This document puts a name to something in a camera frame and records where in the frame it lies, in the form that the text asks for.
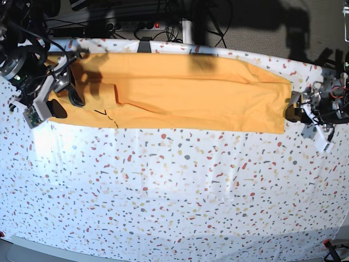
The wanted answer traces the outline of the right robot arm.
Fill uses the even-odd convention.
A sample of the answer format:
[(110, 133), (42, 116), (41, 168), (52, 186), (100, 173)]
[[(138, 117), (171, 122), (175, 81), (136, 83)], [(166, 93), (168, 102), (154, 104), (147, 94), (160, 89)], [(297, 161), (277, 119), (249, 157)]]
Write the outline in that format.
[(49, 38), (46, 17), (59, 13), (60, 1), (1, 1), (1, 77), (16, 88), (9, 111), (18, 109), (30, 128), (51, 117), (67, 118), (51, 92), (67, 91), (70, 103), (83, 107), (70, 66), (80, 54), (67, 52)]

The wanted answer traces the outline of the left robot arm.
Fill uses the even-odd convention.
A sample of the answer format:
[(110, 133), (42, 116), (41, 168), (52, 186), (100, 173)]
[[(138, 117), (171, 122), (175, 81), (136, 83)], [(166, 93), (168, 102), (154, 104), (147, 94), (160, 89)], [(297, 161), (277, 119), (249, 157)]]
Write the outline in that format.
[[(285, 8), (286, 45), (290, 49), (290, 59), (308, 61), (309, 22), (307, 7)], [(325, 48), (311, 66), (332, 69), (334, 77), (316, 81), (304, 91), (293, 91), (285, 118), (293, 123), (313, 125), (318, 133), (316, 148), (320, 152), (330, 152), (336, 126), (348, 123), (348, 54)]]

